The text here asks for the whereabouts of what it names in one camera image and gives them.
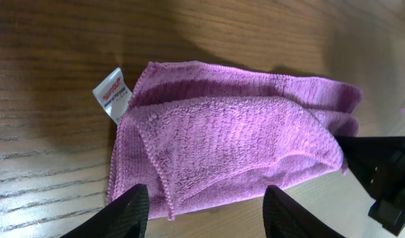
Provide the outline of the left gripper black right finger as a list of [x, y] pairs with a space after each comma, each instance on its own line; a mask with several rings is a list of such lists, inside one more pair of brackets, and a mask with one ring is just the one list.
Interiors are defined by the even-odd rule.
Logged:
[[263, 197], [263, 223], [267, 238], [343, 238], [275, 185]]

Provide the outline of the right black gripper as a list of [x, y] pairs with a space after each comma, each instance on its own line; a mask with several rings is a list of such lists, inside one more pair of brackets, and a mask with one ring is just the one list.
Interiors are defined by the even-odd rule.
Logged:
[[349, 170], [375, 200], [368, 216], [398, 236], [405, 227], [405, 136], [336, 136]]

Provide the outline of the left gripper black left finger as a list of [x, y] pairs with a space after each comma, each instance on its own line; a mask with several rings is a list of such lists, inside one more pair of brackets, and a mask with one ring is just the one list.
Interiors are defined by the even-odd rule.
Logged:
[[144, 238], [149, 210], [148, 188], [136, 184], [62, 238]]

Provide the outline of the purple microfibre cloth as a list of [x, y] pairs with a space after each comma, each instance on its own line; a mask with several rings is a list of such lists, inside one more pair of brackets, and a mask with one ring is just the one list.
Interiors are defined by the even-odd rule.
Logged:
[[260, 197], [346, 168], [338, 136], [359, 129], [356, 86], [199, 61], [120, 69], [93, 90], [116, 122], [107, 190], [148, 187], [152, 219]]

